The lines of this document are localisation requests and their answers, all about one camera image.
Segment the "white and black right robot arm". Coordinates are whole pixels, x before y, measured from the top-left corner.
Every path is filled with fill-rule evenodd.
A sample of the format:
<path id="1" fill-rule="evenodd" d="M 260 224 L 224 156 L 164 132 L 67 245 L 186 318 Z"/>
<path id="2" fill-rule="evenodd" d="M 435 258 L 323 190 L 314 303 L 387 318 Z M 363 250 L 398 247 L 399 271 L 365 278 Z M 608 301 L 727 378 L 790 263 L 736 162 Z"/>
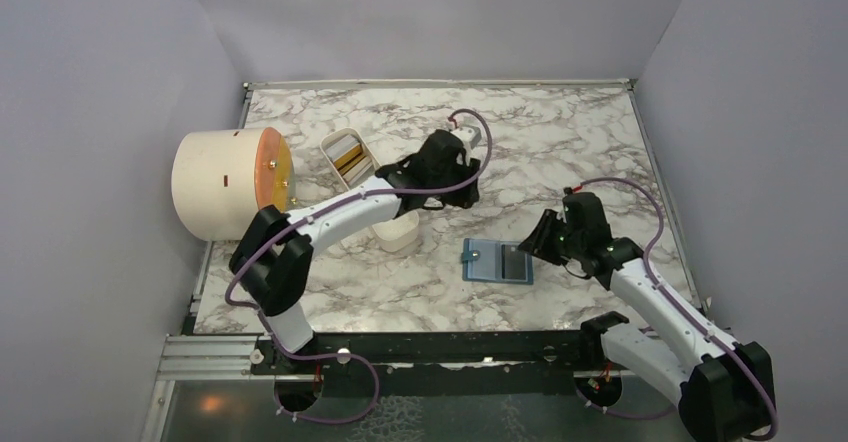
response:
<path id="1" fill-rule="evenodd" d="M 734 441 L 774 428 L 768 352 L 718 328 L 654 271 L 645 250 L 613 236 L 595 194 L 566 194 L 562 211 L 544 211 L 518 248 L 557 266 L 578 262 L 586 278 L 626 302 L 655 334 L 614 312 L 586 321 L 576 345 L 585 366 L 629 369 L 673 405 L 696 441 Z"/>

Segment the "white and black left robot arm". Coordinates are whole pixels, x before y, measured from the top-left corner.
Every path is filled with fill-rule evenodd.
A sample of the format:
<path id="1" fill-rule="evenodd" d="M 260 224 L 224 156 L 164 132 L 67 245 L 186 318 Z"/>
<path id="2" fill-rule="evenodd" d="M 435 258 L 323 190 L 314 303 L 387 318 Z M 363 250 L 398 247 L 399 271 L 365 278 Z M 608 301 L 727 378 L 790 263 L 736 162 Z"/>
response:
<path id="1" fill-rule="evenodd" d="M 487 129 L 439 129 L 418 152 L 341 195 L 289 212 L 269 205 L 256 213 L 229 268 L 279 342 L 275 355 L 285 369 L 298 373 L 313 363 L 314 330 L 300 305 L 313 259 L 365 228 L 427 209 L 429 199 L 441 207 L 471 207 L 488 163 L 470 155 L 480 140 L 493 147 Z"/>

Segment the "blue leather card holder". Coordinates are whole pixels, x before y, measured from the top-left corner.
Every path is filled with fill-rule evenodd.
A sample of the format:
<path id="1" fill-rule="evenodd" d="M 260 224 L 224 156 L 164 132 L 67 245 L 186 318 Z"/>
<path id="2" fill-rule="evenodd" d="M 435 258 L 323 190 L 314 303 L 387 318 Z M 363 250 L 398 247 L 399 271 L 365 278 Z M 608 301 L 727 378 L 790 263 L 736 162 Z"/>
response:
<path id="1" fill-rule="evenodd" d="M 526 254 L 528 262 L 529 280 L 525 283 L 516 283 L 502 279 L 501 268 L 501 246 L 503 244 L 516 244 L 518 242 L 466 238 L 463 241 L 463 250 L 460 255 L 462 264 L 462 279 L 468 282 L 502 283 L 517 285 L 532 285 L 534 271 L 532 258 Z"/>

